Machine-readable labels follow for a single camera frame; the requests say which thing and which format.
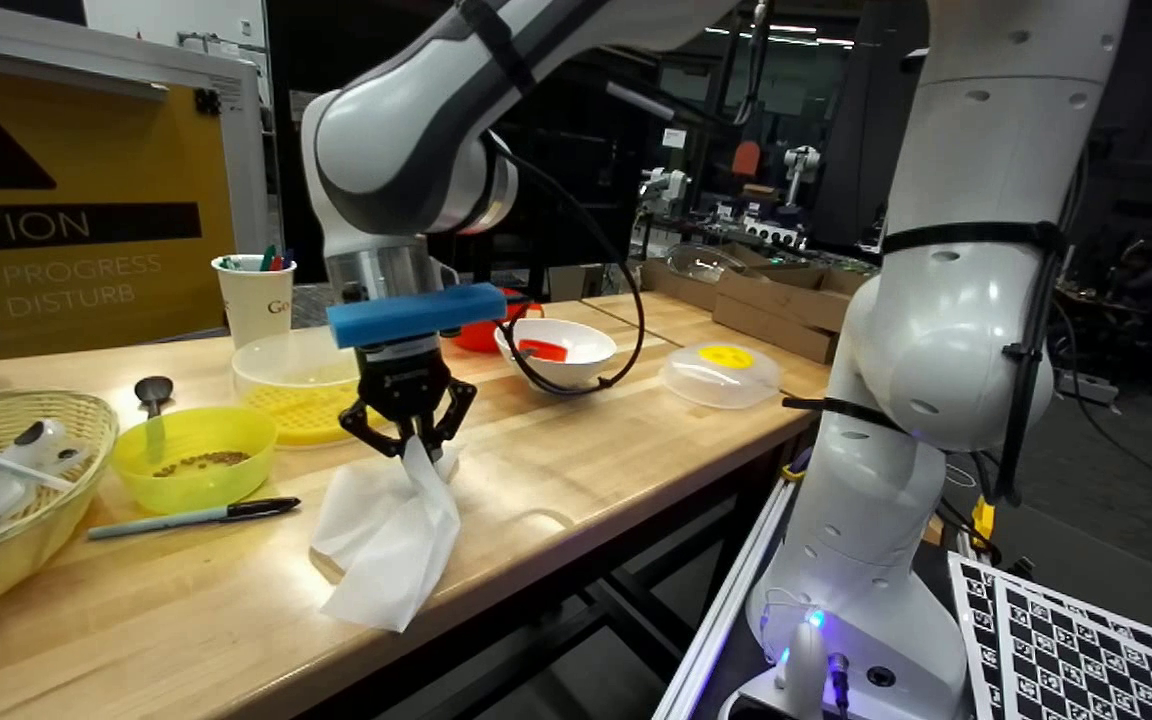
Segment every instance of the wooden table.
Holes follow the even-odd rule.
[[[552,304],[632,340],[632,304]],[[320,612],[332,580],[308,560],[332,468],[384,460],[356,440],[284,448],[272,488],[300,496],[288,520],[72,540],[52,568],[0,600],[0,716],[292,716],[416,652],[540,576],[580,560],[724,472],[788,444],[808,416],[692,408],[656,372],[676,344],[740,340],[704,312],[648,296],[640,368],[592,400],[544,400],[496,356],[444,344],[456,376],[480,388],[452,480],[464,536],[452,568],[404,636]],[[824,368],[764,348],[784,388],[820,396]],[[136,424],[132,380],[164,372],[180,408],[232,400],[228,340],[0,360],[0,388],[80,388]],[[132,520],[108,480],[84,520]]]

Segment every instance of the lab equipment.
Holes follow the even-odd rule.
[[[780,212],[800,212],[800,188],[820,168],[820,152],[812,144],[796,144],[784,152],[784,204]]]
[[[724,8],[460,0],[396,60],[312,100],[304,164],[340,284],[372,300],[424,296],[420,232],[476,232],[512,204],[516,172],[492,152],[488,124],[520,92],[580,48],[672,48]],[[768,708],[816,708],[804,692],[836,684],[860,716],[964,712],[964,644],[912,576],[912,552],[944,452],[1000,448],[1016,468],[1024,428],[1052,396],[1040,348],[1060,268],[1052,224],[1124,12],[1128,0],[932,0],[932,52],[888,196],[888,260],[848,308],[808,484],[748,600],[772,664],[752,688]],[[460,420],[452,432],[432,424],[456,388],[432,332],[436,320],[412,320],[408,336],[388,328],[356,348],[368,372],[380,368],[372,392],[400,400],[404,436],[436,448]]]

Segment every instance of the orange object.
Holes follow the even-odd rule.
[[[568,348],[564,344],[548,344],[548,340],[520,340],[520,352],[524,356],[540,356],[540,360],[556,360],[556,364],[568,360]]]
[[[500,288],[504,292],[504,320],[520,320],[528,316],[532,308],[540,312],[540,304],[532,304],[524,292],[516,288]],[[464,324],[456,332],[456,344],[468,348],[468,352],[500,352],[496,348],[496,320],[476,320],[476,324]]]
[[[756,140],[740,140],[732,152],[732,176],[760,176],[764,148]]]

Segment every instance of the yellow sign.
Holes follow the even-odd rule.
[[[196,88],[0,72],[0,356],[220,328],[224,136]]]

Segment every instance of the wall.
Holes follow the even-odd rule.
[[[812,244],[856,248],[888,208],[916,72],[900,60],[928,40],[924,0],[864,0],[856,52],[824,144]]]
[[[176,32],[216,32],[228,44],[212,44],[208,52],[256,64],[256,92],[268,108],[264,0],[84,0],[84,8],[88,28],[140,36],[172,48]]]
[[[660,92],[680,96],[696,108],[708,108],[708,84],[716,84],[720,56],[728,36],[704,32],[688,48],[664,56]],[[736,120],[736,108],[748,100],[748,60],[752,44],[736,44],[732,80],[724,96],[724,116]],[[740,128],[716,128],[704,144],[704,132],[688,132],[688,152],[660,152],[672,168],[692,168],[704,152],[700,192],[728,192],[736,196],[744,180],[732,176],[732,152],[740,140],[764,144],[764,184],[784,188],[784,160],[780,152],[792,144],[816,144],[824,152],[832,108],[844,88],[848,52],[844,48],[804,48],[772,40],[764,80],[756,88],[760,112]]]

